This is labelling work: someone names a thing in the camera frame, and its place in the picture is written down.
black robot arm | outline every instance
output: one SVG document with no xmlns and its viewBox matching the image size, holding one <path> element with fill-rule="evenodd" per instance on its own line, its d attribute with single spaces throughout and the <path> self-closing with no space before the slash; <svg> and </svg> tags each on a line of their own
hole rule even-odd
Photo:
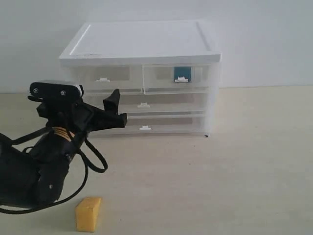
<svg viewBox="0 0 313 235">
<path fill-rule="evenodd" d="M 0 209 L 2 213 L 23 214 L 59 205 L 77 195 L 84 187 L 88 168 L 104 173 L 108 168 L 102 154 L 88 141 L 91 131 L 124 128 L 127 114 L 118 114 L 119 90 L 104 99 L 104 110 L 83 102 L 82 86 L 36 82 L 30 86 L 32 101 L 41 102 L 37 111 L 48 119 L 46 127 L 16 140 L 0 134 L 0 205 L 28 208 L 22 211 Z M 42 137 L 20 152 L 13 145 Z M 96 167 L 80 150 L 83 143 L 103 165 Z M 82 157 L 85 177 L 70 197 L 59 199 L 69 164 L 76 154 Z"/>
</svg>

white storage drawers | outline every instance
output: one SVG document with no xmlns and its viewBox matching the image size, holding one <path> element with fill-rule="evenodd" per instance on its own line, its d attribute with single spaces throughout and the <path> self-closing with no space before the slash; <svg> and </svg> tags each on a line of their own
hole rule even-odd
<svg viewBox="0 0 313 235">
<path fill-rule="evenodd" d="M 60 56 L 84 101 L 103 109 L 120 89 L 125 129 L 96 134 L 209 135 L 221 53 L 205 21 L 87 23 Z"/>
</svg>

drawer handle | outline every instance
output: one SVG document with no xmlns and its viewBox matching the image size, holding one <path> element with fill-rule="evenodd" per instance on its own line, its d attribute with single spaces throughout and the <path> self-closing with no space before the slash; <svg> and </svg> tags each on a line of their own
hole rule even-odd
<svg viewBox="0 0 313 235">
<path fill-rule="evenodd" d="M 110 82 L 110 80 L 107 79 L 106 77 L 101 77 L 101 78 L 97 79 L 96 82 Z"/>
<path fill-rule="evenodd" d="M 139 128 L 140 131 L 150 131 L 151 130 L 151 127 L 149 126 L 142 126 Z"/>
<path fill-rule="evenodd" d="M 189 82 L 189 80 L 185 77 L 178 77 L 178 79 L 175 79 L 175 82 Z"/>
<path fill-rule="evenodd" d="M 150 108 L 150 105 L 147 103 L 140 103 L 139 105 L 137 105 L 138 108 Z"/>
</svg>

yellow sponge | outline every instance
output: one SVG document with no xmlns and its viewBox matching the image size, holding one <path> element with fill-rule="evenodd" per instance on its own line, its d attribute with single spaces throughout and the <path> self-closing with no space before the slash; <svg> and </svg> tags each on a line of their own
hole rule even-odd
<svg viewBox="0 0 313 235">
<path fill-rule="evenodd" d="M 101 197 L 85 197 L 75 208 L 76 229 L 79 232 L 94 232 Z"/>
</svg>

blue object in drawer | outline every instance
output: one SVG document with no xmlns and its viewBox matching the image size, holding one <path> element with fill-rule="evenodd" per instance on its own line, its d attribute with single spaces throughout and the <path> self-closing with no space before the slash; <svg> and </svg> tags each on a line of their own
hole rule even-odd
<svg viewBox="0 0 313 235">
<path fill-rule="evenodd" d="M 174 67 L 174 82 L 191 82 L 191 67 Z"/>
</svg>

